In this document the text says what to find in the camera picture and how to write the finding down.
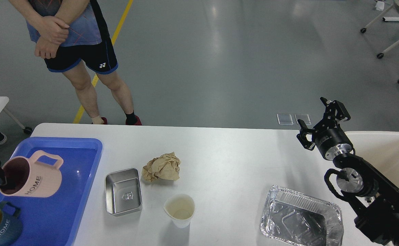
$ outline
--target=white cup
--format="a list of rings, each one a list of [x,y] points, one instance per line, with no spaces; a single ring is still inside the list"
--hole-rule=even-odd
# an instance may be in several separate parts
[[[190,196],[178,194],[168,198],[163,208],[176,227],[184,228],[190,224],[195,212],[195,203]]]

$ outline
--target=red shoe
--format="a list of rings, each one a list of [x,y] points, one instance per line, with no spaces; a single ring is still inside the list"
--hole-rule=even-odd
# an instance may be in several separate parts
[[[125,124],[126,125],[128,125],[128,126],[141,126],[142,125],[142,122],[140,122],[140,119],[139,119],[139,117],[137,116],[137,115],[135,115],[135,117],[136,117],[136,123],[134,123],[133,125],[128,125],[127,123],[126,123],[126,120],[125,120]]]
[[[103,125],[108,125],[109,124],[109,122],[107,121],[106,117],[101,117],[101,119],[102,119],[102,121],[104,121],[104,123],[102,123]]]

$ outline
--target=black shorts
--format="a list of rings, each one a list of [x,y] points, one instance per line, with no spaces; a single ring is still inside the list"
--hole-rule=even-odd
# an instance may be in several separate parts
[[[60,46],[56,57],[45,59],[45,63],[49,71],[62,73],[78,65],[81,60],[99,74],[112,73],[118,67],[111,39],[96,45]]]

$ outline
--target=man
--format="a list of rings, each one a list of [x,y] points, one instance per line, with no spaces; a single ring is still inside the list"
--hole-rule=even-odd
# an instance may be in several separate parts
[[[96,0],[9,0],[26,19],[34,54],[45,60],[49,71],[70,80],[93,124],[107,124],[100,117],[96,90],[85,66],[101,82],[126,115],[126,125],[142,125],[134,114],[128,86],[115,71],[118,67],[106,21]]]

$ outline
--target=knee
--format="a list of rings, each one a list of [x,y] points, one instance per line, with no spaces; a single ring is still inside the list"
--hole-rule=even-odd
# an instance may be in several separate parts
[[[123,84],[123,81],[120,79],[119,75],[99,78],[99,79],[105,86],[107,86],[110,90],[114,91],[119,89]]]
[[[87,75],[84,78],[77,78],[70,80],[71,84],[73,87],[75,87],[76,90],[84,90],[87,89],[89,86],[92,86],[92,82],[90,81],[90,76]]]

